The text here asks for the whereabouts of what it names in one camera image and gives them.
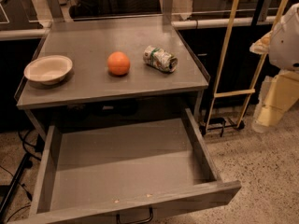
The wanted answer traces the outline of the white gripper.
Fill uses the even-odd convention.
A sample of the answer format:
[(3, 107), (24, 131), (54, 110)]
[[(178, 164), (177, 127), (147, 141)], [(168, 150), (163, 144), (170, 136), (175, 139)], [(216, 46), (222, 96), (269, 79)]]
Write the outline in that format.
[(265, 133), (299, 100), (299, 74), (293, 72), (299, 71), (299, 3), (290, 7), (272, 33), (252, 43), (249, 51), (259, 55), (269, 51), (270, 63), (283, 69), (274, 77), (266, 76), (259, 93), (251, 128)]

